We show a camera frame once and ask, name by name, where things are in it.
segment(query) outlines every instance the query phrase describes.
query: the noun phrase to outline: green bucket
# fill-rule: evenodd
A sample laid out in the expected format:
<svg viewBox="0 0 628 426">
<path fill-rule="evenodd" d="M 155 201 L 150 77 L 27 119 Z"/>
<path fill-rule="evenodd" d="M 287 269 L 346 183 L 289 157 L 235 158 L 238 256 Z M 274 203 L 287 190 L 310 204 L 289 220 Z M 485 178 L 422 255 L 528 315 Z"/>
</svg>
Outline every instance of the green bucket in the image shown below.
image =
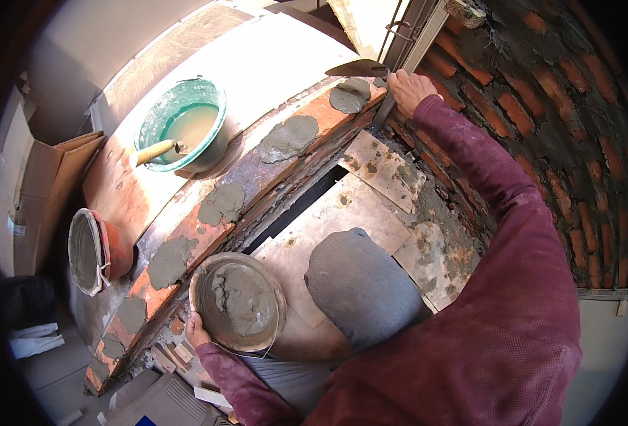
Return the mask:
<svg viewBox="0 0 628 426">
<path fill-rule="evenodd" d="M 188 155 L 174 150 L 153 158 L 146 167 L 154 172 L 184 170 L 199 173 L 208 170 L 221 160 L 229 141 L 222 131 L 226 118 L 226 94 L 208 78 L 180 81 L 165 92 L 150 108 L 134 141 L 137 151 L 167 139 L 171 124 L 180 115 L 196 107 L 211 106 L 218 109 L 217 118 L 207 136 Z"/>
</svg>

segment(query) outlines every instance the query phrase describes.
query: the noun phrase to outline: muddy water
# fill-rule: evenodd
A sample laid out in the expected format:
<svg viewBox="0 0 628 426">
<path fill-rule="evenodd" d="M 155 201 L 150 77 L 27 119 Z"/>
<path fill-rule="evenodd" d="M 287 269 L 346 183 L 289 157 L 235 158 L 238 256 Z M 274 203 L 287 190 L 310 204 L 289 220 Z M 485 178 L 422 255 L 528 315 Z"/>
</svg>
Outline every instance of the muddy water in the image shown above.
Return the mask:
<svg viewBox="0 0 628 426">
<path fill-rule="evenodd" d="M 257 271 L 230 263 L 217 268 L 212 281 L 219 323 L 241 336 L 267 328 L 275 313 L 274 293 Z"/>
<path fill-rule="evenodd" d="M 173 139 L 193 149 L 205 139 L 218 114 L 219 109 L 210 105 L 191 108 L 174 120 L 165 139 Z"/>
</svg>

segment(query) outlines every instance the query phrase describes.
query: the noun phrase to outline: wooden stick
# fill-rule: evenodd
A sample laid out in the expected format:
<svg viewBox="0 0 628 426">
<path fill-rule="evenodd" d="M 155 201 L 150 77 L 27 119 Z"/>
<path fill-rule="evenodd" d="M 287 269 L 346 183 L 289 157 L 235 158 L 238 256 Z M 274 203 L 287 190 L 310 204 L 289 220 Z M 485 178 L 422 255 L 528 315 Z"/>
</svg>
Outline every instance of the wooden stick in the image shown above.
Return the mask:
<svg viewBox="0 0 628 426">
<path fill-rule="evenodd" d="M 170 149 L 176 148 L 176 146 L 177 142 L 171 139 L 153 144 L 148 148 L 141 149 L 130 155 L 129 165 L 132 166 L 132 168 L 139 167 L 143 163 L 148 163 L 153 158 L 160 157 Z"/>
</svg>

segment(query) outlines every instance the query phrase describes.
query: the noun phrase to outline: maroon long-sleeve shirt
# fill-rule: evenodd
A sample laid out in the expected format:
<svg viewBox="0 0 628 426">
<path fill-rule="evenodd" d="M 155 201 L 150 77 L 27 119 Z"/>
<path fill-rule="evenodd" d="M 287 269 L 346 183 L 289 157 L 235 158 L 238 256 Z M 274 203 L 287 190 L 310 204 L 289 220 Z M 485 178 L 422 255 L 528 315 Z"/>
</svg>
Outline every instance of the maroon long-sleeve shirt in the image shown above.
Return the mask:
<svg viewBox="0 0 628 426">
<path fill-rule="evenodd" d="M 437 96 L 413 123 L 463 171 L 497 220 L 462 293 L 431 319 L 335 370 L 306 425 L 556 425 L 579 366 L 579 307 L 536 186 L 496 141 Z M 245 425 L 299 413 L 214 344 L 200 361 Z"/>
</svg>

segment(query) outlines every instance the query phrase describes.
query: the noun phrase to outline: brick wall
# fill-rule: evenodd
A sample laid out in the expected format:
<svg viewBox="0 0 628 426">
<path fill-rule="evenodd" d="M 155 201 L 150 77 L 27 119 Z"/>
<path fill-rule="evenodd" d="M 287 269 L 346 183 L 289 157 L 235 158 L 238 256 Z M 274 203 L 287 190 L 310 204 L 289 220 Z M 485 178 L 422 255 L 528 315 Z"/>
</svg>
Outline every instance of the brick wall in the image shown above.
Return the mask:
<svg viewBox="0 0 628 426">
<path fill-rule="evenodd" d="M 577 285 L 628 288 L 628 84 L 616 56 L 574 1 L 478 3 L 485 24 L 466 29 L 450 18 L 416 72 L 537 185 Z M 442 198 L 487 243 L 486 205 L 451 159 L 398 111 L 387 123 L 421 151 Z"/>
</svg>

